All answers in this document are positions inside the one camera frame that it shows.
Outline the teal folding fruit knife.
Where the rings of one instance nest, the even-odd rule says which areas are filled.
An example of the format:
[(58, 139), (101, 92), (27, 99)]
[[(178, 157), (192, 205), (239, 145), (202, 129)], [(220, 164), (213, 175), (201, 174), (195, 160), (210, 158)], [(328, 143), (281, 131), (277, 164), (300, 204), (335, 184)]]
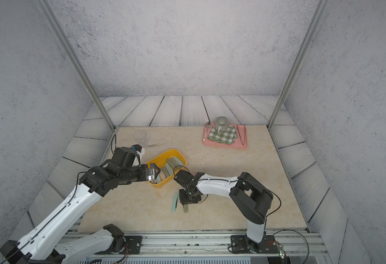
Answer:
[(172, 199), (172, 206), (171, 206), (171, 211), (172, 212), (176, 211), (178, 200), (179, 200), (179, 194), (175, 193), (174, 196), (173, 196), (173, 199)]

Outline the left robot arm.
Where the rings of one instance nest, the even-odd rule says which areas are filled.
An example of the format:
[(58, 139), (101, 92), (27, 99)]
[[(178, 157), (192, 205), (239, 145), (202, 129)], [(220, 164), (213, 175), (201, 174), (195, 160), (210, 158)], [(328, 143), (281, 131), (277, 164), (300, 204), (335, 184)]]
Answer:
[(0, 249), (8, 264), (74, 264), (96, 253), (129, 253), (124, 232), (113, 224), (70, 243), (61, 243), (69, 228), (109, 191), (134, 182), (151, 182), (161, 172), (156, 164), (141, 164), (131, 150), (115, 155), (83, 173), (70, 195), (38, 226)]

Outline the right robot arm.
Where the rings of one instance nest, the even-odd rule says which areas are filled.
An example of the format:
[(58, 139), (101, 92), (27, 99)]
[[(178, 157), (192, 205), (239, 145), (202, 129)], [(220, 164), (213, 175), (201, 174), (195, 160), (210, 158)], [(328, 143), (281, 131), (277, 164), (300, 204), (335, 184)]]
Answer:
[(174, 180), (182, 187), (179, 190), (182, 205), (197, 204), (204, 195), (230, 198), (248, 220), (248, 241), (256, 246), (263, 243), (274, 194), (251, 174), (243, 172), (238, 177), (224, 178), (180, 170)]

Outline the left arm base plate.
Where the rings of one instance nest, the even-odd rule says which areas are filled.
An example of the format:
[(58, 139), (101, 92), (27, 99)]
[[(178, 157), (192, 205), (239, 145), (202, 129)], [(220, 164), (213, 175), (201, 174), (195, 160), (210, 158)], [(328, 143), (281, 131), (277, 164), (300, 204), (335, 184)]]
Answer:
[(142, 236), (124, 236), (122, 253), (124, 255), (139, 255), (142, 246)]

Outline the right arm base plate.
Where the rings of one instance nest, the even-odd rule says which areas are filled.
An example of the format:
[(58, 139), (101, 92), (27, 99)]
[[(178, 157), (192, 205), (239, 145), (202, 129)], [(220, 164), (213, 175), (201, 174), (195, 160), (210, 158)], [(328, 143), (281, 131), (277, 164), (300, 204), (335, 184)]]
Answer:
[(279, 253), (277, 244), (272, 235), (264, 235), (259, 243), (249, 239), (246, 235), (232, 235), (229, 250), (233, 254), (277, 254)]

